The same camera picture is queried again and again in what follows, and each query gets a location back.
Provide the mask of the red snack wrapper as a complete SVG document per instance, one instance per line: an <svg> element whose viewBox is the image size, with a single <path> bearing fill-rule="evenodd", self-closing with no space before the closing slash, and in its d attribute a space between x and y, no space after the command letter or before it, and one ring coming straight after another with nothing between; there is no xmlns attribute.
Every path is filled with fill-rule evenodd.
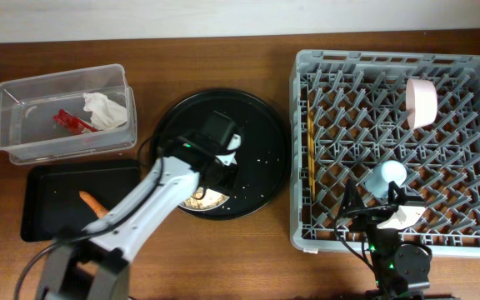
<svg viewBox="0 0 480 300"><path fill-rule="evenodd" d="M98 131L94 126L89 125L78 117L74 117L72 114L63 109L60 109L58 114L54 115L52 119L74 135L95 133Z"/></svg>

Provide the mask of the orange carrot piece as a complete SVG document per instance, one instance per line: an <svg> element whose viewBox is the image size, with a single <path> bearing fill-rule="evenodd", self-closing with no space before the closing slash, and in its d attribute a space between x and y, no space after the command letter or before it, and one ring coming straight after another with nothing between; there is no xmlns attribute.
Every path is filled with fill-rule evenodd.
<svg viewBox="0 0 480 300"><path fill-rule="evenodd" d="M109 213L109 211L90 193L80 191L79 197L92 209L98 218L103 218Z"/></svg>

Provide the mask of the white napkin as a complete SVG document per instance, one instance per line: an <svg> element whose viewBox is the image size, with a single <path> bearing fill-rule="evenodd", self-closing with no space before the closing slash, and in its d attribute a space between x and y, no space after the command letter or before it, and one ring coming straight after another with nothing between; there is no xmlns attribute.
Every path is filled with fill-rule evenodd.
<svg viewBox="0 0 480 300"><path fill-rule="evenodd" d="M94 127L111 130L127 122L127 109L110 100L106 95L100 92L84 93L83 98L83 110L92 114L91 123Z"/></svg>

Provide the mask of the grey plate with food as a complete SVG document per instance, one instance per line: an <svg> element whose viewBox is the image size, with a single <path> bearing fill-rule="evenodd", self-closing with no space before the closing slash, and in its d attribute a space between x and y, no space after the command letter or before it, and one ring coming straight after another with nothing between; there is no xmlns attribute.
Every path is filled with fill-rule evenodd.
<svg viewBox="0 0 480 300"><path fill-rule="evenodd" d="M222 206L229 196L210 188L199 187L193 195L178 206L193 212L206 212Z"/></svg>

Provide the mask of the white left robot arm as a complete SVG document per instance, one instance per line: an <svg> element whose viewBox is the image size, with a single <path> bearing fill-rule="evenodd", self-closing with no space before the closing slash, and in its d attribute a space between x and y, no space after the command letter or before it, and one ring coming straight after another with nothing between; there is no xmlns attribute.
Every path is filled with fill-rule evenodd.
<svg viewBox="0 0 480 300"><path fill-rule="evenodd" d="M243 140L230 132L164 139L147 176L115 208L42 251L47 261L35 297L127 299L130 265L143 244L198 188L223 180Z"/></svg>

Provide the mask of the light blue plastic cup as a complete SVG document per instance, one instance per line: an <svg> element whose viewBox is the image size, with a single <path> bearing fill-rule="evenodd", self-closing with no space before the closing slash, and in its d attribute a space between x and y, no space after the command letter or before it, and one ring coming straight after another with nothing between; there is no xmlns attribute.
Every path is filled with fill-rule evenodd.
<svg viewBox="0 0 480 300"><path fill-rule="evenodd" d="M407 171L400 162L389 160L377 165L367 177L364 186L376 198L388 196L389 183L401 187L407 178Z"/></svg>

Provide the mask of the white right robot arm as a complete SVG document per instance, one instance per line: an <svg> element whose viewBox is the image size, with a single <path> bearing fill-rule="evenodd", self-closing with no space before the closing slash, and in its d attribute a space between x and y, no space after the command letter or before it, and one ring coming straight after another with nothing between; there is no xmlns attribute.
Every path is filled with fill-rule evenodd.
<svg viewBox="0 0 480 300"><path fill-rule="evenodd" d="M365 292L366 299L423 299L430 287L428 274L433 252L414 241L403 241L399 233L417 223L425 202L418 195L404 192L395 182L388 184L387 203L367 207L354 180L345 185L342 202L332 226L338 229L341 218L349 219L349 231L361 233L361 253L338 237L340 243L372 271L376 289Z"/></svg>

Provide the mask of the pink bowl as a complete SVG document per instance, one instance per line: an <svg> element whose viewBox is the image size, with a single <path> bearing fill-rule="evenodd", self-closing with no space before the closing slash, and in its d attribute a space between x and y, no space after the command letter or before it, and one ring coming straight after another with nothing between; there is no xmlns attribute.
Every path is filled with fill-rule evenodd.
<svg viewBox="0 0 480 300"><path fill-rule="evenodd" d="M408 79L406 86L407 123L411 129L434 123L438 114L437 90L431 81Z"/></svg>

